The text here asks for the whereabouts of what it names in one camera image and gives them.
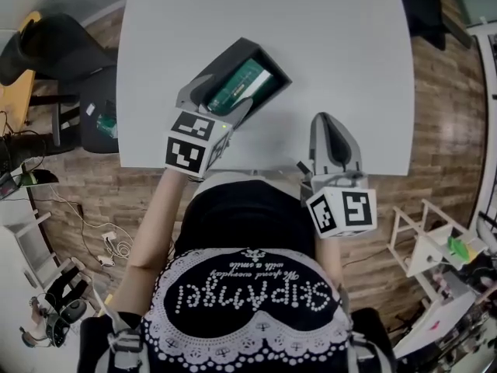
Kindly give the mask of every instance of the black chair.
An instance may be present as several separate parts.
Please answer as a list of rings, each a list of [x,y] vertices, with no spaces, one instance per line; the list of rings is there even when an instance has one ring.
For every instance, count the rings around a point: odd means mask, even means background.
[[[363,334],[366,340],[376,344],[390,362],[392,371],[397,371],[397,360],[395,359],[394,350],[378,311],[372,308],[364,308],[352,312],[351,316],[354,322],[354,331]],[[363,371],[375,371],[377,367],[374,361],[371,361],[370,365],[365,361],[362,363],[361,368]]]
[[[30,100],[30,106],[57,105],[52,120],[55,145],[64,144],[62,126],[79,115],[84,149],[118,152],[117,139],[97,128],[101,115],[115,119],[116,56],[115,49],[102,48],[70,16],[46,16],[28,23],[7,43],[0,55],[0,83],[11,85],[29,69],[37,78],[58,80],[58,96],[33,96]],[[78,108],[62,113],[61,105],[76,103]],[[94,106],[91,114],[87,110],[90,104]]]
[[[470,48],[473,39],[446,16],[441,0],[402,0],[411,37],[420,36],[439,50],[445,50],[445,35],[452,34],[463,46]]]

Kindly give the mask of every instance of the white desk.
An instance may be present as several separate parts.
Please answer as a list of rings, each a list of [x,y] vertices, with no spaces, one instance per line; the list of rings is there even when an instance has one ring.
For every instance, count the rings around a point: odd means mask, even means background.
[[[363,169],[405,175],[414,73],[401,0],[127,0],[117,70],[121,164],[163,167],[165,108],[246,37],[293,84],[243,124],[215,169],[294,168],[327,111],[357,139]]]

